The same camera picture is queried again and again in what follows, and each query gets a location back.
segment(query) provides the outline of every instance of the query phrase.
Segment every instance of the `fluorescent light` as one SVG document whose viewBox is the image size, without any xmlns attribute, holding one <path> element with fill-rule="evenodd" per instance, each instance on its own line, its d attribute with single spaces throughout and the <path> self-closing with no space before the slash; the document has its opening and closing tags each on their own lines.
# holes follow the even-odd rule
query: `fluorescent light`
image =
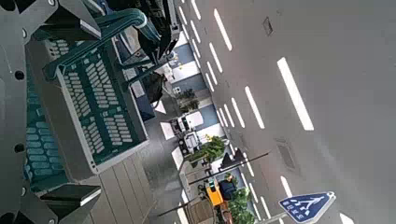
<svg viewBox="0 0 396 224">
<path fill-rule="evenodd" d="M 245 178 L 244 173 L 241 173 L 241 176 L 242 176 L 242 180 L 244 181 L 245 187 L 248 188 L 248 182 L 247 182 L 247 179 Z"/>
<path fill-rule="evenodd" d="M 218 13 L 218 10 L 216 8 L 215 8 L 215 19 L 216 19 L 216 22 L 218 23 L 218 26 L 220 28 L 220 32 L 221 32 L 221 35 L 223 36 L 225 45 L 227 45 L 228 50 L 232 50 L 233 45 L 231 44 L 230 38 L 228 37 L 227 32 L 225 31 L 224 24 L 222 23 L 220 14 Z"/>
<path fill-rule="evenodd" d="M 201 58 L 201 53 L 199 52 L 198 47 L 197 47 L 197 44 L 195 43 L 195 40 L 194 40 L 194 39 L 192 40 L 192 44 L 194 45 L 195 53 L 197 53 L 198 58 Z"/>
<path fill-rule="evenodd" d="M 250 172 L 250 175 L 254 177 L 253 168 L 251 168 L 250 161 L 248 161 L 248 155 L 246 152 L 244 152 L 244 157 L 245 157 L 245 161 L 247 161 L 248 171 Z"/>
<path fill-rule="evenodd" d="M 183 199 L 183 203 L 187 203 L 189 201 L 189 198 L 187 198 L 186 191 L 181 191 L 181 198 Z"/>
<path fill-rule="evenodd" d="M 235 155 L 235 150 L 233 149 L 233 144 L 230 144 L 231 152 Z"/>
<path fill-rule="evenodd" d="M 248 185 L 250 186 L 251 194 L 253 195 L 254 201 L 258 203 L 259 199 L 257 199 L 256 190 L 254 190 L 253 185 L 251 183 L 248 183 Z"/>
<path fill-rule="evenodd" d="M 222 73 L 222 67 L 218 58 L 218 54 L 215 51 L 215 48 L 213 48 L 213 44 L 209 43 L 210 51 L 212 51 L 213 58 L 215 59 L 216 65 L 218 66 L 219 71 Z"/>
<path fill-rule="evenodd" d="M 259 108 L 257 107 L 256 102 L 253 99 L 253 95 L 250 92 L 249 86 L 245 87 L 245 92 L 247 94 L 247 99 L 250 103 L 251 109 L 253 110 L 254 116 L 256 116 L 257 123 L 259 123 L 261 129 L 264 129 L 264 122 L 262 122 L 262 116 L 260 115 Z"/>
<path fill-rule="evenodd" d="M 189 32 L 187 31 L 186 26 L 184 24 L 181 24 L 181 26 L 183 27 L 184 36 L 186 36 L 186 38 L 189 40 L 190 36 L 189 36 Z"/>
<path fill-rule="evenodd" d="M 268 209 L 267 203 L 265 202 L 264 198 L 261 197 L 262 199 L 262 206 L 264 207 L 265 214 L 267 215 L 267 218 L 271 218 L 270 210 Z"/>
<path fill-rule="evenodd" d="M 237 116 L 238 119 L 239 119 L 239 123 L 241 123 L 242 128 L 245 128 L 244 119 L 242 119 L 241 112 L 239 112 L 238 105 L 236 104 L 236 101 L 235 101 L 235 99 L 234 99 L 233 97 L 231 98 L 231 101 L 233 102 L 233 109 L 234 109 L 235 112 L 236 112 L 236 116 Z"/>
<path fill-rule="evenodd" d="M 216 113 L 218 114 L 218 118 L 219 118 L 221 127 L 224 127 L 224 123 L 222 122 L 222 119 L 221 119 L 221 116 L 220 116 L 220 114 L 219 114 L 219 111 L 216 110 Z"/>
<path fill-rule="evenodd" d="M 194 8 L 195 14 L 197 14 L 198 20 L 201 20 L 201 13 L 198 10 L 198 6 L 195 3 L 195 0 L 191 0 L 191 3 L 192 3 L 192 7 Z"/>
<path fill-rule="evenodd" d="M 194 21 L 190 21 L 190 23 L 191 23 L 192 30 L 193 30 L 194 33 L 195 33 L 195 37 L 196 37 L 197 40 L 198 40 L 198 43 L 201 43 L 201 38 L 200 38 L 199 35 L 198 35 L 198 31 L 197 31 L 197 28 L 195 27 Z"/>
<path fill-rule="evenodd" d="M 195 52 L 193 52 L 193 55 L 194 55 L 195 61 L 197 62 L 198 67 L 201 68 L 201 64 L 198 61 L 197 54 Z"/>
<path fill-rule="evenodd" d="M 178 10 L 180 11 L 180 15 L 181 15 L 181 18 L 182 18 L 183 21 L 184 21 L 184 24 L 187 25 L 187 20 L 186 20 L 186 16 L 184 15 L 183 8 L 178 7 Z"/>
<path fill-rule="evenodd" d="M 209 75 L 207 73 L 205 73 L 205 75 L 206 75 L 207 82 L 209 83 L 210 90 L 215 91 L 215 89 L 213 89 L 212 81 L 210 80 Z"/>
<path fill-rule="evenodd" d="M 340 218 L 343 224 L 355 224 L 355 222 L 352 220 L 352 218 L 347 217 L 346 215 L 340 213 Z"/>
<path fill-rule="evenodd" d="M 206 62 L 206 64 L 207 68 L 209 68 L 210 75 L 212 75 L 213 81 L 216 85 L 218 85 L 218 80 L 216 79 L 215 73 L 213 72 L 212 65 L 210 64 L 210 62 Z"/>
<path fill-rule="evenodd" d="M 260 216 L 259 210 L 257 209 L 257 206 L 255 203 L 253 204 L 253 207 L 254 207 L 254 211 L 256 212 L 257 218 L 259 220 L 262 220 L 262 216 Z"/>
<path fill-rule="evenodd" d="M 294 107 L 297 110 L 300 122 L 306 131 L 313 131 L 314 125 L 312 124 L 311 118 L 309 118 L 308 112 L 306 111 L 303 98 L 298 91 L 297 85 L 294 81 L 293 75 L 289 69 L 289 65 L 285 58 L 281 58 L 277 61 L 280 73 L 282 74 L 283 80 L 285 81 L 286 88 L 288 89 L 291 100 L 293 101 Z"/>
<path fill-rule="evenodd" d="M 286 195 L 288 195 L 288 198 L 293 197 L 293 194 L 291 193 L 291 189 L 289 187 L 288 180 L 285 178 L 285 176 L 282 175 L 280 177 L 280 180 L 282 181 L 283 188 L 285 189 Z"/>
<path fill-rule="evenodd" d="M 230 110 L 228 110 L 228 106 L 226 104 L 224 104 L 224 109 L 227 113 L 228 119 L 230 120 L 231 126 L 235 127 L 235 124 L 233 123 L 233 117 L 231 117 Z"/>
<path fill-rule="evenodd" d="M 225 126 L 228 127 L 228 122 L 227 122 L 227 119 L 224 116 L 224 113 L 222 112 L 222 109 L 220 109 L 220 114 L 221 114 L 221 117 L 223 118 Z"/>
</svg>

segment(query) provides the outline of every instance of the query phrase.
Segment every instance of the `green plant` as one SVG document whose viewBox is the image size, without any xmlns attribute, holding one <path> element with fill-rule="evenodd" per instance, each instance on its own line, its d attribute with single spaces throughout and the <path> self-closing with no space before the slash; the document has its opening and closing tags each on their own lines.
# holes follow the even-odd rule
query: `green plant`
<svg viewBox="0 0 396 224">
<path fill-rule="evenodd" d="M 233 200 L 230 201 L 230 210 L 235 224 L 253 224 L 255 217 L 248 211 L 248 201 L 251 200 L 251 193 L 248 189 L 238 189 L 233 193 Z"/>
<path fill-rule="evenodd" d="M 199 158 L 206 157 L 209 162 L 214 161 L 217 157 L 220 157 L 224 153 L 224 143 L 218 136 L 213 136 L 212 141 L 201 146 L 201 150 L 195 152 L 188 157 L 189 161 L 195 161 Z"/>
</svg>

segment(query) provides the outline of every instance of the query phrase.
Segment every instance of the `wooden floor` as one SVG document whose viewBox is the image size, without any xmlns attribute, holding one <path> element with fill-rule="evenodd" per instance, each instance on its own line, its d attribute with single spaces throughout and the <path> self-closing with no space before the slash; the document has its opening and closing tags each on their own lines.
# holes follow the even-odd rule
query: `wooden floor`
<svg viewBox="0 0 396 224">
<path fill-rule="evenodd" d="M 102 195 L 84 224 L 145 223 L 154 205 L 143 165 L 128 158 L 81 184 L 102 187 Z"/>
<path fill-rule="evenodd" d="M 102 187 L 101 197 L 84 224 L 180 223 L 177 213 L 156 216 L 181 202 L 181 186 L 171 155 L 178 142 L 176 138 L 166 140 L 160 125 L 175 115 L 168 100 L 163 97 L 166 115 L 156 113 L 155 119 L 145 122 L 147 147 L 80 183 Z"/>
</svg>

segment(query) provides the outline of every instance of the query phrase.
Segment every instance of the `pedestrian crossing sign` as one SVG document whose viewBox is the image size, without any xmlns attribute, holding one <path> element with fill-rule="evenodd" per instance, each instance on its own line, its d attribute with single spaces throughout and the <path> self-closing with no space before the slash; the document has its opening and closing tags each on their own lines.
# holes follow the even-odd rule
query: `pedestrian crossing sign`
<svg viewBox="0 0 396 224">
<path fill-rule="evenodd" d="M 318 222 L 334 200 L 334 192 L 325 192 L 294 196 L 279 204 L 296 223 L 312 224 Z"/>
</svg>

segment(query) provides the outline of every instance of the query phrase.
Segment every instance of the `white ceiling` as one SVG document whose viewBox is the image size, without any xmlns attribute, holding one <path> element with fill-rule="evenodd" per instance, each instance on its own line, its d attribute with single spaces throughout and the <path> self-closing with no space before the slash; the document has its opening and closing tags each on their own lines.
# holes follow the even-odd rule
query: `white ceiling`
<svg viewBox="0 0 396 224">
<path fill-rule="evenodd" d="M 202 42 L 197 43 L 204 73 L 210 61 L 219 85 L 213 100 L 227 104 L 235 122 L 229 135 L 245 142 L 254 157 L 255 177 L 245 166 L 247 182 L 263 196 L 272 215 L 286 197 L 280 176 L 294 195 L 334 191 L 336 203 L 320 223 L 341 223 L 342 212 L 355 223 L 393 223 L 396 213 L 396 8 L 395 1 L 259 1 L 191 0 L 182 4 Z M 233 44 L 228 51 L 214 19 L 217 8 Z M 268 37 L 266 17 L 274 27 Z M 209 49 L 212 42 L 224 72 L 219 73 Z M 304 130 L 276 62 L 286 57 L 315 130 Z M 249 85 L 262 113 L 260 129 L 245 95 Z M 241 128 L 231 97 L 239 105 L 246 128 Z M 274 138 L 290 142 L 300 172 L 286 169 Z M 262 205 L 257 205 L 266 217 Z M 285 218 L 285 223 L 293 223 Z"/>
</svg>

